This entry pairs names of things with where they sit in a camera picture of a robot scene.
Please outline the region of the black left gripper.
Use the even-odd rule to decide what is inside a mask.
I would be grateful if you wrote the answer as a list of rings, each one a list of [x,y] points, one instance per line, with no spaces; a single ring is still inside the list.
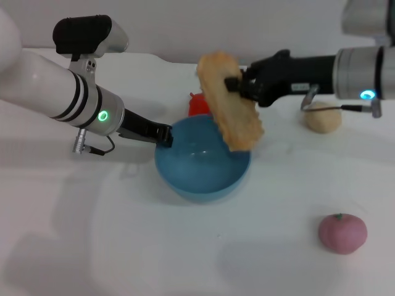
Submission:
[[[170,148],[173,143],[172,126],[158,125],[128,109],[125,109],[123,121],[117,132],[125,139],[151,142],[166,148]]]

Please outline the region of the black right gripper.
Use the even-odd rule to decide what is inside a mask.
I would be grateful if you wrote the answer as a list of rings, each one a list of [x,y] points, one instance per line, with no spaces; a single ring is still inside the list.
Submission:
[[[333,94],[335,56],[291,57],[290,50],[240,66],[243,78],[224,79],[229,93],[256,101],[260,107],[270,107],[277,99],[288,95],[307,94],[317,85],[320,94]]]

